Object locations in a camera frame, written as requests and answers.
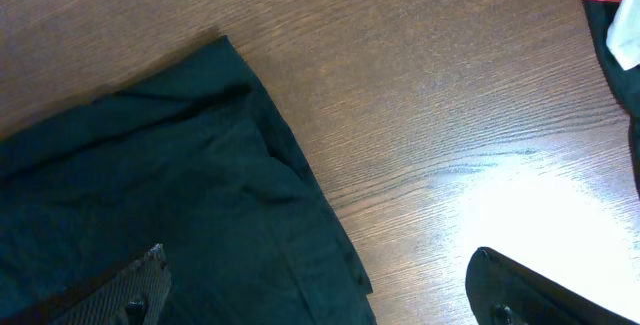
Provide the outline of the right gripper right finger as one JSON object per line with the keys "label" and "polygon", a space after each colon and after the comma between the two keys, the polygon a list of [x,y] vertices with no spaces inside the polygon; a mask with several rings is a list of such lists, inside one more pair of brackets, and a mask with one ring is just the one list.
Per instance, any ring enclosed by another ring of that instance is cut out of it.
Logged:
{"label": "right gripper right finger", "polygon": [[480,325],[636,325],[489,247],[472,255],[465,290]]}

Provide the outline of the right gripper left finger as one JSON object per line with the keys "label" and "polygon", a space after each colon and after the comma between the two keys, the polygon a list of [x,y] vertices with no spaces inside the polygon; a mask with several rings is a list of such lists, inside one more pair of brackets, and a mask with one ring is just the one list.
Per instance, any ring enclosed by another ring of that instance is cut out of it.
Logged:
{"label": "right gripper left finger", "polygon": [[172,284],[162,244],[39,304],[30,321],[45,325],[153,325]]}

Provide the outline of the black shorts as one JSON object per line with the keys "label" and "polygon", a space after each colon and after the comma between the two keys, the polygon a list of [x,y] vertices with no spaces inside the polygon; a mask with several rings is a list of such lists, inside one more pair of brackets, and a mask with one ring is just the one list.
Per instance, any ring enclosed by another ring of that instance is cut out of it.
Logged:
{"label": "black shorts", "polygon": [[371,282],[292,131],[221,37],[1,143],[1,314],[161,244],[164,324],[371,324]]}

